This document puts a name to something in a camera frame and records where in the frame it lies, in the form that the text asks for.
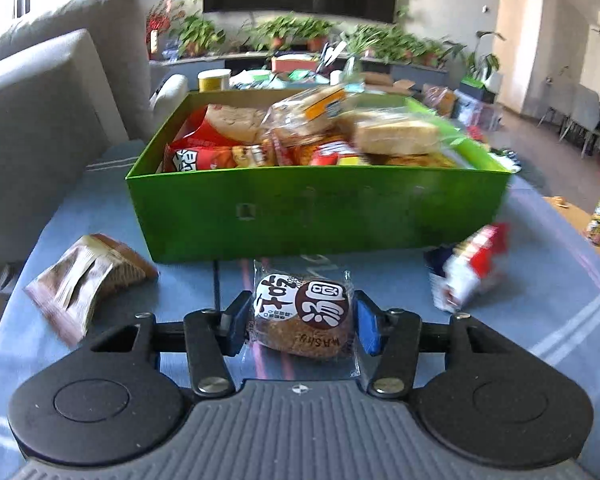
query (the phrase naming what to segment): yellow cup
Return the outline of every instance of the yellow cup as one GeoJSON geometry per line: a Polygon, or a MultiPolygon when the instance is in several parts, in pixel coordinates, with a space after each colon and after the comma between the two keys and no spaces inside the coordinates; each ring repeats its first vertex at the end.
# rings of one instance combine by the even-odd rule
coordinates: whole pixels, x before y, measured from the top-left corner
{"type": "Polygon", "coordinates": [[[230,77],[231,70],[228,68],[205,70],[198,74],[198,89],[201,92],[228,90],[230,77]]]}

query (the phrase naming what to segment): chair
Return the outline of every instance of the chair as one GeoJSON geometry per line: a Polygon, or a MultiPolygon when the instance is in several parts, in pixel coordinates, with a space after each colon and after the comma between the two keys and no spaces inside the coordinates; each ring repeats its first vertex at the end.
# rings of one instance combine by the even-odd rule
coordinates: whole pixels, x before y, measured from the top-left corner
{"type": "Polygon", "coordinates": [[[576,83],[567,77],[557,77],[554,82],[548,87],[548,108],[540,122],[538,127],[544,122],[549,112],[552,113],[551,120],[554,120],[555,113],[562,114],[563,117],[568,118],[573,110],[573,100],[575,96],[576,83]]]}
{"type": "Polygon", "coordinates": [[[573,109],[570,113],[570,119],[567,127],[564,129],[563,133],[560,134],[559,140],[563,140],[574,126],[583,128],[587,135],[585,137],[580,157],[584,158],[584,154],[589,147],[589,143],[596,135],[600,134],[596,131],[599,122],[600,96],[597,92],[594,92],[586,86],[580,84],[576,85],[573,99],[573,109]]]}
{"type": "Polygon", "coordinates": [[[169,80],[150,105],[139,0],[65,0],[13,22],[0,36],[0,262],[26,259],[85,166],[150,139],[187,89],[169,80]]]}

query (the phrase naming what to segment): green box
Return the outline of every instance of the green box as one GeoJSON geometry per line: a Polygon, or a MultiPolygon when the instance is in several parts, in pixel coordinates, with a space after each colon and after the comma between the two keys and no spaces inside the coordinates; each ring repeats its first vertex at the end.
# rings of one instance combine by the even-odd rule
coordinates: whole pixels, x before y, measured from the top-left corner
{"type": "MultiPolygon", "coordinates": [[[[164,147],[206,104],[265,108],[297,90],[190,93],[126,182],[156,262],[230,260],[433,246],[491,222],[510,173],[448,121],[444,142],[477,169],[293,166],[158,173],[164,147]]],[[[429,113],[412,99],[363,94],[358,106],[429,113]]]]}

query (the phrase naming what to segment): blue tablecloth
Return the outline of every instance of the blue tablecloth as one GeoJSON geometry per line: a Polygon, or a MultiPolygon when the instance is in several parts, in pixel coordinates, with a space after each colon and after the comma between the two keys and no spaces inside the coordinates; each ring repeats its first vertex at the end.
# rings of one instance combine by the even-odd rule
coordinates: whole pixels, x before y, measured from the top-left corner
{"type": "MultiPolygon", "coordinates": [[[[0,480],[23,463],[6,420],[11,394],[21,382],[68,352],[22,289],[83,234],[103,232],[149,257],[124,182],[141,150],[139,142],[117,146],[87,168],[42,233],[7,305],[0,323],[0,480]]],[[[596,418],[580,463],[600,478],[600,258],[522,179],[512,179],[498,216],[510,225],[506,278],[475,298],[468,310],[587,390],[596,418]]],[[[448,319],[433,307],[422,250],[272,258],[270,264],[327,277],[349,270],[354,286],[384,309],[413,310],[425,321],[448,319]]],[[[156,282],[130,288],[104,302],[96,311],[93,329],[146,310],[155,312],[160,322],[181,320],[191,310],[214,304],[211,262],[158,265],[158,270],[156,282]]],[[[218,277],[221,305],[227,306],[251,286],[253,263],[220,262],[218,277]]],[[[228,359],[228,365],[236,381],[309,379],[317,373],[291,356],[250,348],[228,359]]],[[[184,355],[164,354],[161,370],[178,384],[189,385],[184,355]]],[[[442,370],[442,356],[421,356],[416,386],[442,370]]],[[[354,371],[339,365],[329,373],[346,376],[354,371]]]]}

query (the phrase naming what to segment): metal screw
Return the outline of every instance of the metal screw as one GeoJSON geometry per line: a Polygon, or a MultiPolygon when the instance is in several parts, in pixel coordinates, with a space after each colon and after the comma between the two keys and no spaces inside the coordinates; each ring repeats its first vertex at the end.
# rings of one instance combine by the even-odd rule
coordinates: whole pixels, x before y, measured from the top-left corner
{"type": "Polygon", "coordinates": [[[379,394],[399,394],[404,390],[404,383],[397,377],[385,377],[374,381],[373,389],[379,394]]]}
{"type": "Polygon", "coordinates": [[[205,377],[198,383],[198,389],[204,394],[221,394],[229,389],[229,381],[223,377],[205,377]]]}

